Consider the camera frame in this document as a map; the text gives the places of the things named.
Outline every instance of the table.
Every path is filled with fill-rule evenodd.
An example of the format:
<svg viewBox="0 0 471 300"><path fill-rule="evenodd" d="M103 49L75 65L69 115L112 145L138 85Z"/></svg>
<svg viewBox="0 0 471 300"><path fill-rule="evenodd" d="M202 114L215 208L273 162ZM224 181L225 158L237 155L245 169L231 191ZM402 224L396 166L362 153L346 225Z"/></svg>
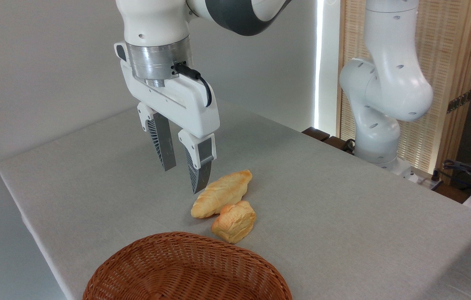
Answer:
<svg viewBox="0 0 471 300"><path fill-rule="evenodd" d="M295 300L468 299L471 209L273 121L219 102L211 180L254 175L254 230ZM70 300L95 269L150 234L214 237L196 220L183 146L163 172L135 110L0 163L22 218Z"/></svg>

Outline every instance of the bread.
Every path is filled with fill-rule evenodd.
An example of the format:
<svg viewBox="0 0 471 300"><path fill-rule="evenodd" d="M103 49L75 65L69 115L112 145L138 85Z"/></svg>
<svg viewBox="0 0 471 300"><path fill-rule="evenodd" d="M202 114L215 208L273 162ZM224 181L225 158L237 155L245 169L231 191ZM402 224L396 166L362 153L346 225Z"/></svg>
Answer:
<svg viewBox="0 0 471 300"><path fill-rule="evenodd" d="M211 232L228 243L241 241L254 228L256 213L248 201L242 200L235 205L226 205L220 216L211 225Z"/></svg>
<svg viewBox="0 0 471 300"><path fill-rule="evenodd" d="M247 193L248 183L252 179L249 170L235 172L212 182L199 195L193 204L191 215L195 218L207 218L220 213L224 205L241 201Z"/></svg>

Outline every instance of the light strip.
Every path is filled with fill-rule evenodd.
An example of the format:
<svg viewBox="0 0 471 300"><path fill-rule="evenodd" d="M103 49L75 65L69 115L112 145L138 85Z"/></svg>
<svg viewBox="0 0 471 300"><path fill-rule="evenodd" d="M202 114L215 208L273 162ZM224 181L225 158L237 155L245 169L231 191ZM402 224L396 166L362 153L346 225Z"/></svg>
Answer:
<svg viewBox="0 0 471 300"><path fill-rule="evenodd" d="M317 47L316 47L316 59L315 59L315 116L313 127L319 128L319 102L320 102L320 82L321 82L321 63L322 63L322 36L324 30L324 1L317 0Z"/></svg>

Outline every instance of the brown wicker basket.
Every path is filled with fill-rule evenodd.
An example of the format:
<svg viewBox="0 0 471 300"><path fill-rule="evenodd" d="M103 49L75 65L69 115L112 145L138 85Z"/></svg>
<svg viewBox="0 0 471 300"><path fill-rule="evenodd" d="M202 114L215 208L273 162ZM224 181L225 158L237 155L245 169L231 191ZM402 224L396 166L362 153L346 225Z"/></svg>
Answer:
<svg viewBox="0 0 471 300"><path fill-rule="evenodd" d="M127 245L94 273L83 300L292 300L280 273L254 252L186 232Z"/></svg>

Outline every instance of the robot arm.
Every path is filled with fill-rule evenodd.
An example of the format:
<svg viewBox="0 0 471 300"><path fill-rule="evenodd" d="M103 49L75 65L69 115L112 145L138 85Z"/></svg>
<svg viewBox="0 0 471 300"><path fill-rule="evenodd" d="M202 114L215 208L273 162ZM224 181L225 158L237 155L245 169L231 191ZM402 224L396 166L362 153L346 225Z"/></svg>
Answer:
<svg viewBox="0 0 471 300"><path fill-rule="evenodd" d="M199 17L245 36L267 29L289 2L291 0L187 0Z"/></svg>
<svg viewBox="0 0 471 300"><path fill-rule="evenodd" d="M404 178L411 166L397 158L400 126L430 108L433 90L415 50L419 0L366 0L364 41L371 58L344 65L340 84L356 123L355 155Z"/></svg>
<svg viewBox="0 0 471 300"><path fill-rule="evenodd" d="M169 120L182 130L193 192L209 181L220 126L213 89L193 67L189 22L210 19L241 35L265 30L291 0L117 0L125 41L115 44L142 129L165 171L176 165Z"/></svg>

